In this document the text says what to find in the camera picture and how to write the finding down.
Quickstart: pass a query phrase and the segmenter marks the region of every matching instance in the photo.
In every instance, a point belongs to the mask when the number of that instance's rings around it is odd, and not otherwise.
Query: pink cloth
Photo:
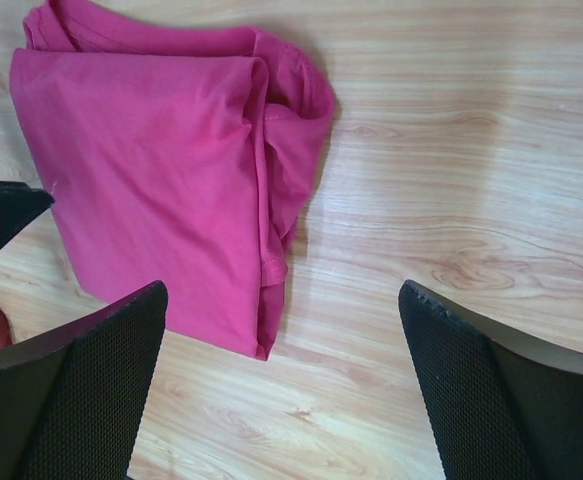
[[[328,83],[250,27],[167,29],[51,0],[24,29],[11,95],[80,285],[112,302],[161,279],[169,330],[266,359]]]

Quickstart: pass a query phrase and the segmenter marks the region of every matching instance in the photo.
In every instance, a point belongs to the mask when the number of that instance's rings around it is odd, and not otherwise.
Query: fabric fold
[[[326,80],[251,27],[49,0],[24,30],[11,96],[80,285],[112,302],[163,280],[167,329],[266,359],[333,115]]]

